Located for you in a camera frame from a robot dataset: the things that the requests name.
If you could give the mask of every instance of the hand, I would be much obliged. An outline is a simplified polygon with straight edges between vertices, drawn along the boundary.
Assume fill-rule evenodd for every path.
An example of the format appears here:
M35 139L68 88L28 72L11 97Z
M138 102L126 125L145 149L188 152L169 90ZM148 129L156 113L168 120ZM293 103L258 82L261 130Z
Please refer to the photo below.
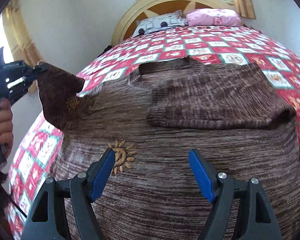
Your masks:
M6 146L6 157L11 153L13 145L13 133L12 133L12 111L9 100L0 100L0 145Z

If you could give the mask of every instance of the white patterned pillow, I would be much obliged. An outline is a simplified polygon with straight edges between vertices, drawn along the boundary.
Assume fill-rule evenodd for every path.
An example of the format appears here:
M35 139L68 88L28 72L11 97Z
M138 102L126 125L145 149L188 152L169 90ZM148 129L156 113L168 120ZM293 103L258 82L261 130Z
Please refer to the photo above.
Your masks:
M175 26L185 26L186 21L181 16L182 11L178 10L174 13L167 13L156 17L147 18L142 21L137 21L138 26L132 37L169 29Z

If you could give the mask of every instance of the bed frame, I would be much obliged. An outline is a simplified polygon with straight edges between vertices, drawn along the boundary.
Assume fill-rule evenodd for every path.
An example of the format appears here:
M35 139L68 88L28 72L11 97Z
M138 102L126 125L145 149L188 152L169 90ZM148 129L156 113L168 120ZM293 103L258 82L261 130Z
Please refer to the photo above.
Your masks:
M137 28L138 20L180 9L186 14L198 8L233 9L222 0L138 0L122 16L114 31L111 45L115 46L130 37Z

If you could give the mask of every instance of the pink pillow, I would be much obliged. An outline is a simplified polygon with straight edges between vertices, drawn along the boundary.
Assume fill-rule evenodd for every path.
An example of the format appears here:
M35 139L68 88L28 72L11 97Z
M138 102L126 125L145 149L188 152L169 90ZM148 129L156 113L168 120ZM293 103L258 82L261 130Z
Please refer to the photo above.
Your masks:
M241 20L234 10L197 9L186 15L189 26L240 26Z

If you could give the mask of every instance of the pillow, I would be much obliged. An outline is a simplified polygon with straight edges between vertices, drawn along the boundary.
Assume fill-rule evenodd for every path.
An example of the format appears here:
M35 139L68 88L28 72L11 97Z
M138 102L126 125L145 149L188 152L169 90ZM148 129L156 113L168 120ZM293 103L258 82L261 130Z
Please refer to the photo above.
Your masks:
M240 26L241 20L234 10L197 9L186 15L189 26Z
M166 30L175 26L185 26L185 19L183 19L181 16L182 11L178 10L174 13L166 13L156 17L147 18L142 21L137 21L138 26L132 37Z

